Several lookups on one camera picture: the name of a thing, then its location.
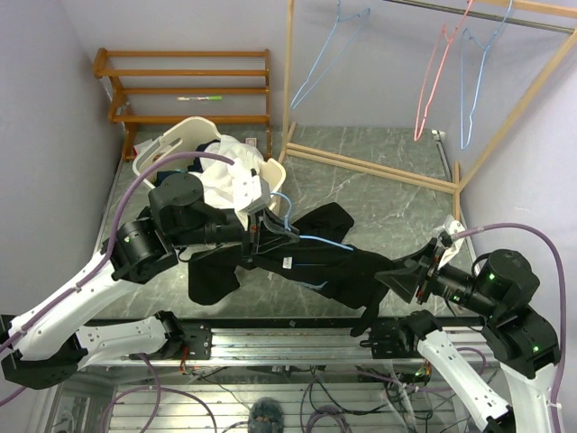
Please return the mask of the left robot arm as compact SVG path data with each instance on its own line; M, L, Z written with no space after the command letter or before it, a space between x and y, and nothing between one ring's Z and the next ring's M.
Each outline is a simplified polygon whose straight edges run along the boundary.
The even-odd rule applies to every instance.
M36 308L1 317L1 369L8 382L42 390L82 368L145 354L169 359L190 346L191 336L170 311L124 324L91 327L97 313L176 266L179 250L192 245L238 244L251 255L270 226L282 226L271 200L283 180L240 176L234 202L210 203L201 179L176 172L150 190L142 217L123 224L70 282Z

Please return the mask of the blue hanger holding black shirt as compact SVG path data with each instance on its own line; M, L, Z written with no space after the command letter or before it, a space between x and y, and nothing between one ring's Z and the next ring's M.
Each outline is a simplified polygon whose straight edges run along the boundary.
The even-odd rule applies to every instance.
M333 268L353 255L355 248L343 242L354 226L353 217L338 203L329 202L295 219L288 196L282 200L281 218L300 236L300 242L272 253L281 261L279 274L311 290L320 291L334 278Z

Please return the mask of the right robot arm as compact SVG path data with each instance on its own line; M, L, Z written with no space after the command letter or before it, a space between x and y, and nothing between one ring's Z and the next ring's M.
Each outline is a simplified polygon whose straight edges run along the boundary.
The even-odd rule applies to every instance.
M452 302L482 320L481 335L508 384L501 398L463 358L426 310L399 323L398 346L407 356L422 355L442 375L482 432L559 432L554 380L562 350L554 327L530 305L540 280L519 252L498 249L485 255L472 275L444 262L436 240L397 259L375 278L404 301L423 303L432 295Z

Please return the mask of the white t shirt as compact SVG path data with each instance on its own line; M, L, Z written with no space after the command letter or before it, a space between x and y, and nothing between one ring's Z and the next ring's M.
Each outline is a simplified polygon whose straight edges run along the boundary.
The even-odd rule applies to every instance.
M260 172L264 159L255 147L241 143L236 138L226 134L223 134L219 140L221 142L214 154L231 160L238 159L247 170ZM223 209L234 207L233 176L229 171L230 169L230 165L213 160L203 173L194 174L203 184L204 199L209 206Z

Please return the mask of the black t shirt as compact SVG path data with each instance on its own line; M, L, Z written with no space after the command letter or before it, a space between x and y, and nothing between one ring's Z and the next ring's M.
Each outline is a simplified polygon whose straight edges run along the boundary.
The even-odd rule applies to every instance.
M249 263L243 260L239 245L208 256L195 253L188 263L188 297L203 306L214 305L240 288L235 275L238 267L263 269L348 308L364 307L350 331L351 336L360 336L376 321L380 303L389 291L375 274L393 270L394 263L379 253L343 245L353 226L353 217L331 202L294 222L304 240L283 244L277 236L266 234L265 252Z

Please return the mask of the pink wire hanger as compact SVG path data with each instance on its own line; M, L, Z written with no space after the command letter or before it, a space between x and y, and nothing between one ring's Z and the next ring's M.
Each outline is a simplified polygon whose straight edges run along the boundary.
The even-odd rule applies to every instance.
M415 142L421 138L423 132L426 129L428 114L434 101L439 81L443 75L444 65L447 60L448 53L453 45L457 33L461 29L465 19L468 17L473 5L474 1L468 0L466 2L464 11L460 13L459 21L453 26L443 24L440 32L438 33L435 46L426 65L426 71L417 102L413 134L413 140Z

